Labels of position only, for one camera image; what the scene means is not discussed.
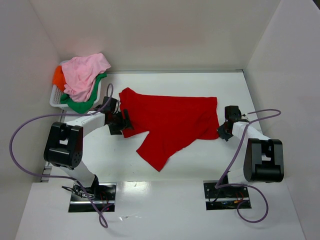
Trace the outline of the red t shirt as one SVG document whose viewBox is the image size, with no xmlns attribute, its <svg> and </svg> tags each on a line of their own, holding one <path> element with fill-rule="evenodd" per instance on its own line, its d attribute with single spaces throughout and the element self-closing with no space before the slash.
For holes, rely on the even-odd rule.
<svg viewBox="0 0 320 240">
<path fill-rule="evenodd" d="M 218 139 L 218 99 L 212 97 L 139 94 L 130 88 L 119 93 L 120 111 L 128 113 L 132 128 L 125 138 L 148 132 L 139 156 L 160 172 L 168 159 L 195 140 Z"/>
</svg>

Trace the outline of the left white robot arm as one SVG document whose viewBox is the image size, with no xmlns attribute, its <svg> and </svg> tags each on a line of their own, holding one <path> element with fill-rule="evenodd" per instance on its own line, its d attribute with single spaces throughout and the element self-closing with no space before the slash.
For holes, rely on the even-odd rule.
<svg viewBox="0 0 320 240">
<path fill-rule="evenodd" d="M 125 129 L 132 129 L 127 109 L 111 111 L 90 111 L 79 118 L 63 122 L 54 122 L 51 126 L 44 149 L 44 160 L 61 168 L 75 182 L 80 191 L 84 187 L 89 195 L 97 196 L 103 191 L 98 177 L 82 161 L 83 139 L 86 135 L 107 125 L 110 134 L 121 134 Z"/>
</svg>

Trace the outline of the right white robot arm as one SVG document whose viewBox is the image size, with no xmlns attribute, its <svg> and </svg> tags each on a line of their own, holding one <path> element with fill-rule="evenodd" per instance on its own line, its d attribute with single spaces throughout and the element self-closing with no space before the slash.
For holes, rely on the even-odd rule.
<svg viewBox="0 0 320 240">
<path fill-rule="evenodd" d="M 246 147 L 243 176 L 249 183 L 280 183 L 284 179 L 283 143 L 279 139 L 271 139 L 247 121 L 228 120 L 217 129 L 221 139 L 228 141 L 232 137 L 239 139 L 238 148 L 228 167 L 218 180 L 216 188 L 221 188 L 222 181 L 238 157 L 242 146 Z"/>
</svg>

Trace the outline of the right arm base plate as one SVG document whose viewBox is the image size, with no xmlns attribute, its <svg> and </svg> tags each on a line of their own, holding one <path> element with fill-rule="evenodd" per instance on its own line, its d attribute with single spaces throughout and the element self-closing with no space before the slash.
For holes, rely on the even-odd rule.
<svg viewBox="0 0 320 240">
<path fill-rule="evenodd" d="M 204 197 L 207 211 L 251 209 L 249 192 L 243 186 L 228 186 L 216 189 L 216 181 L 204 181 Z"/>
</svg>

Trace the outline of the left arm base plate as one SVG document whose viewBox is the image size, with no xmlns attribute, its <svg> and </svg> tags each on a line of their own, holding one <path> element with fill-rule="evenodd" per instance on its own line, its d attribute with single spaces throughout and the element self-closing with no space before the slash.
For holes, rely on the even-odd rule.
<svg viewBox="0 0 320 240">
<path fill-rule="evenodd" d="M 116 199 L 116 183 L 100 183 L 101 192 L 97 195 L 89 193 L 91 200 L 99 211 L 105 208 L 105 212 L 115 211 L 115 199 Z M 73 185 L 73 187 L 62 186 L 63 189 L 71 192 L 70 202 L 68 207 L 69 213 L 90 213 L 95 209 L 91 205 L 84 192 L 79 186 Z"/>
</svg>

